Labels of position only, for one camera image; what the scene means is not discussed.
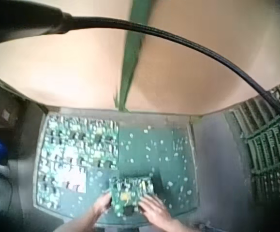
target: table surface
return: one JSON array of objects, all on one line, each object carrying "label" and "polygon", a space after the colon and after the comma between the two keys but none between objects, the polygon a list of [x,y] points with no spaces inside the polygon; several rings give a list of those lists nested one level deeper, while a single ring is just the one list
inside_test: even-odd
[{"label": "table surface", "polygon": [[[34,170],[33,202],[38,209],[64,220],[77,217],[108,189],[112,176],[151,176],[155,193],[164,201],[173,217],[197,208],[199,199],[192,128],[186,119],[180,120],[178,116],[172,120],[171,116],[150,114],[133,114],[128,118],[101,114],[102,119],[119,122],[118,170],[87,168],[86,193],[61,188],[60,208],[52,210],[38,205],[36,176],[49,115],[41,125]],[[145,224],[147,220],[138,213],[131,217],[117,217],[112,208],[98,221],[101,227],[137,227]]]}]

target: circuit board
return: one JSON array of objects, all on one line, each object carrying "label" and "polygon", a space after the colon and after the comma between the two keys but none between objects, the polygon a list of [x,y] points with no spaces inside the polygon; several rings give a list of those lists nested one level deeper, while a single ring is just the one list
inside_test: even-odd
[{"label": "circuit board", "polygon": [[150,177],[110,179],[112,206],[118,217],[131,216],[138,212],[138,202],[146,194],[153,195],[154,187]]},{"label": "circuit board", "polygon": [[37,204],[60,206],[61,189],[86,193],[87,169],[117,169],[118,123],[83,117],[49,116],[37,173]]}]

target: green circuit board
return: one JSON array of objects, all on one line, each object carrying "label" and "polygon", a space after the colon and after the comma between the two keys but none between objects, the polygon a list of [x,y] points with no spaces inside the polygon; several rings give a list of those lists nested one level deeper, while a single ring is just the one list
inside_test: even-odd
[{"label": "green circuit board", "polygon": [[146,194],[154,194],[150,177],[110,179],[112,206],[118,217],[131,216],[138,212],[138,202]]}]

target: beige panel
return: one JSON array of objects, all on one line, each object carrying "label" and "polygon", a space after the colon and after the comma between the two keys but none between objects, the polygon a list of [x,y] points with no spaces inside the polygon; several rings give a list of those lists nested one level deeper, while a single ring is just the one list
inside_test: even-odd
[{"label": "beige panel", "polygon": [[[272,0],[158,1],[150,25],[220,53],[266,89],[280,84],[280,7]],[[202,115],[255,95],[214,60],[146,36],[126,108]]]},{"label": "beige panel", "polygon": [[[76,16],[128,19],[132,0],[38,0]],[[86,29],[0,44],[0,78],[53,106],[114,109],[126,32]]]}]

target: person's hand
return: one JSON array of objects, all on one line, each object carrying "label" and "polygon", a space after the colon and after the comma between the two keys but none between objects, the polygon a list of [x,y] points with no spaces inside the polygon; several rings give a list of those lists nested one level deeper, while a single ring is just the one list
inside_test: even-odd
[{"label": "person's hand", "polygon": [[167,208],[156,196],[143,197],[139,202],[139,206],[142,208],[142,213],[148,221],[160,229],[166,231],[166,228],[173,222]]},{"label": "person's hand", "polygon": [[99,197],[93,205],[94,211],[101,215],[111,206],[111,193],[108,192]]}]

